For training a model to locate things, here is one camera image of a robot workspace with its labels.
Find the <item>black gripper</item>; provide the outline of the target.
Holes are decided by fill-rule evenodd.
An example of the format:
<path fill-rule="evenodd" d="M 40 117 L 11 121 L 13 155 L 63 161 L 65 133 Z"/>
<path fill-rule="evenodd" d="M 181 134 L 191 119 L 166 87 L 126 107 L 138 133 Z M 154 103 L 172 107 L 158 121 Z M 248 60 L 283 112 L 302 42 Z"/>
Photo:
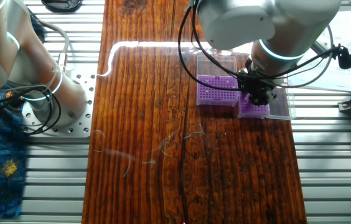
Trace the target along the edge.
<path fill-rule="evenodd" d="M 277 98 L 277 94 L 273 93 L 275 85 L 256 71 L 240 70 L 239 88 L 244 94 L 249 93 L 252 105 L 268 105 Z"/>

